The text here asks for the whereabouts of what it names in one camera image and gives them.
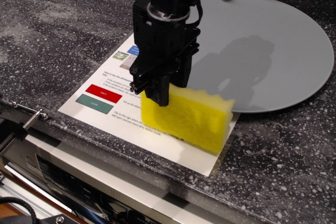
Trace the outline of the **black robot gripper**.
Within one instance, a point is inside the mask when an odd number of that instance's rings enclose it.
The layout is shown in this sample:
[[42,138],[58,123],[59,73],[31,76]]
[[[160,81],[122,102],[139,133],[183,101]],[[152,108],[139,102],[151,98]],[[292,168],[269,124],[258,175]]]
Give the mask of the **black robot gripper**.
[[139,49],[130,68],[131,90],[145,95],[159,106],[168,106],[170,83],[186,88],[192,56],[198,52],[200,21],[188,24],[190,10],[178,15],[166,14],[150,0],[133,4],[133,36]]

